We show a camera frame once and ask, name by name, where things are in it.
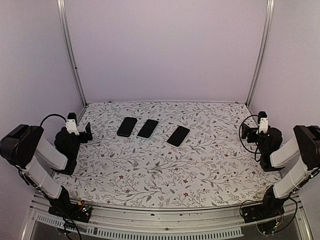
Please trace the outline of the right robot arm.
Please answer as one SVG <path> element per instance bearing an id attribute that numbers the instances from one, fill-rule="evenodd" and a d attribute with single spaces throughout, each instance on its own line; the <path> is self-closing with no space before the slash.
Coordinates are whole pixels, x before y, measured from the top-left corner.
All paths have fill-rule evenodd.
<path id="1" fill-rule="evenodd" d="M 283 143 L 282 132 L 275 127 L 260 130 L 245 123 L 239 127 L 240 140 L 257 144 L 253 153 L 260 154 L 258 162 L 265 172 L 280 171 L 295 162 L 280 181 L 266 190 L 258 208 L 262 218 L 274 214 L 292 192 L 320 171 L 320 127 L 296 125 L 293 131 L 294 137 Z"/>

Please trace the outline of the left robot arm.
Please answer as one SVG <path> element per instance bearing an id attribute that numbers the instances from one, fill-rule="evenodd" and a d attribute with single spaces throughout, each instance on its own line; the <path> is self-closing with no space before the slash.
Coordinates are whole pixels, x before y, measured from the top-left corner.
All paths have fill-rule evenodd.
<path id="1" fill-rule="evenodd" d="M 20 177 L 41 192 L 63 217 L 70 217 L 74 211 L 88 212 L 90 207 L 84 201 L 71 203 L 68 191 L 53 180 L 38 159 L 45 160 L 55 172 L 71 176 L 77 165 L 80 145 L 93 139 L 91 131 L 79 132 L 65 126 L 56 134 L 53 144 L 43 133 L 42 126 L 20 124 L 0 141 L 0 155 L 16 167 Z"/>

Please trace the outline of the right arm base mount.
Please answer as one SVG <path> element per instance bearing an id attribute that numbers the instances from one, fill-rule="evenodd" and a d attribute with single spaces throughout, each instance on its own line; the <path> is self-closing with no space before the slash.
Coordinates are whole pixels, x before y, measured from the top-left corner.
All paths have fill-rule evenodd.
<path id="1" fill-rule="evenodd" d="M 279 209 L 267 209 L 264 208 L 262 203 L 242 206 L 240 208 L 240 215 L 243 217 L 245 223 L 252 223 L 278 217 L 284 213 L 285 210 L 283 207 Z"/>

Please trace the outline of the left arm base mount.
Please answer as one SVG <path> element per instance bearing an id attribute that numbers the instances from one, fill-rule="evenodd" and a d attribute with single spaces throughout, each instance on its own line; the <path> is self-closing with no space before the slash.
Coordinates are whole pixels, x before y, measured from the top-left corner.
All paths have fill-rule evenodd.
<path id="1" fill-rule="evenodd" d="M 71 203 L 55 199 L 50 202 L 48 213 L 58 217 L 88 223 L 92 214 L 92 206 L 83 202 Z"/>

